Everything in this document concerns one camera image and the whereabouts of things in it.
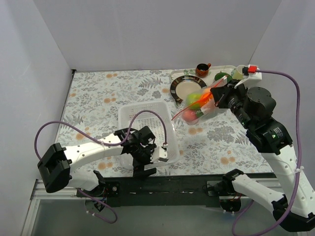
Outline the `clear zip top bag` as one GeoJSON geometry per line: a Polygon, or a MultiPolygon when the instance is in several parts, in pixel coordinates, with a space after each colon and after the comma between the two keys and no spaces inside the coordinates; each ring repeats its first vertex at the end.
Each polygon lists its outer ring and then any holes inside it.
{"type": "Polygon", "coordinates": [[[196,76],[183,75],[173,80],[170,93],[176,103],[177,113],[172,120],[194,125],[214,118],[219,108],[215,106],[210,89],[224,86],[229,78],[230,75],[224,73],[209,86],[196,76]]]}

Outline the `fake green apple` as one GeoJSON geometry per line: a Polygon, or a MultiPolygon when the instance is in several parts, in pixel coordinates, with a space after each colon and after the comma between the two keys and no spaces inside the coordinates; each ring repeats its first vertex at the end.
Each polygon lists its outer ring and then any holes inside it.
{"type": "Polygon", "coordinates": [[[199,110],[200,104],[197,102],[201,97],[200,93],[191,93],[186,96],[185,105],[191,110],[199,110]]]}

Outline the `fake green pear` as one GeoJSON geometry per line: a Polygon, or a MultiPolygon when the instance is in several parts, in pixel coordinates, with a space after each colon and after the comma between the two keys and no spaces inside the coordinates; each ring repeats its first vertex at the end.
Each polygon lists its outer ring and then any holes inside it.
{"type": "Polygon", "coordinates": [[[205,115],[206,113],[202,112],[201,110],[196,110],[195,115],[197,118],[201,118],[205,115]]]}

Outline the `fake pink peach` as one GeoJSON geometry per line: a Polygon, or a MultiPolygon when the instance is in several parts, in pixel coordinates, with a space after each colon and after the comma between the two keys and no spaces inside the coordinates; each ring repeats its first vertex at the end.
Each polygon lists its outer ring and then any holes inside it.
{"type": "Polygon", "coordinates": [[[198,117],[195,110],[187,109],[182,113],[182,119],[185,123],[192,125],[198,122],[198,117]]]}

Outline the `fake orange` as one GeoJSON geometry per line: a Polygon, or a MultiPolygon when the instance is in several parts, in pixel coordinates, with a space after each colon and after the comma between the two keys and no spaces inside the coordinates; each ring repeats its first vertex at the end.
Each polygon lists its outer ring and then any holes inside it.
{"type": "Polygon", "coordinates": [[[203,93],[197,102],[200,104],[200,106],[203,106],[204,104],[207,104],[211,99],[213,99],[213,95],[209,91],[203,93]]]}

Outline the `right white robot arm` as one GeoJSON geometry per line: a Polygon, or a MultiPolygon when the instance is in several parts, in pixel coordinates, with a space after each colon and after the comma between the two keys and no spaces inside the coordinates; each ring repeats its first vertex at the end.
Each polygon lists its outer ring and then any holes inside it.
{"type": "Polygon", "coordinates": [[[211,88],[215,106],[230,109],[246,136],[272,168],[283,192],[274,191],[234,169],[214,186],[215,191],[245,195],[270,211],[288,232],[308,232],[315,227],[315,191],[304,171],[297,166],[292,139],[287,129],[274,118],[276,101],[261,87],[245,88],[235,80],[211,88]]]}

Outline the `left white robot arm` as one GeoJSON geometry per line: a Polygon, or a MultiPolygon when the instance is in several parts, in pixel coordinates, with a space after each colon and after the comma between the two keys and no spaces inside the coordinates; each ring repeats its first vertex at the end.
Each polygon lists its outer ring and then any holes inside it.
{"type": "Polygon", "coordinates": [[[133,158],[134,177],[148,177],[156,173],[156,169],[147,170],[145,167],[167,156],[154,140],[154,134],[145,126],[139,130],[117,130],[103,139],[76,146],[62,147],[55,143],[39,159],[37,167],[47,193],[74,187],[98,197],[105,190],[102,175],[99,171],[88,173],[81,167],[105,157],[129,154],[133,158]]]}

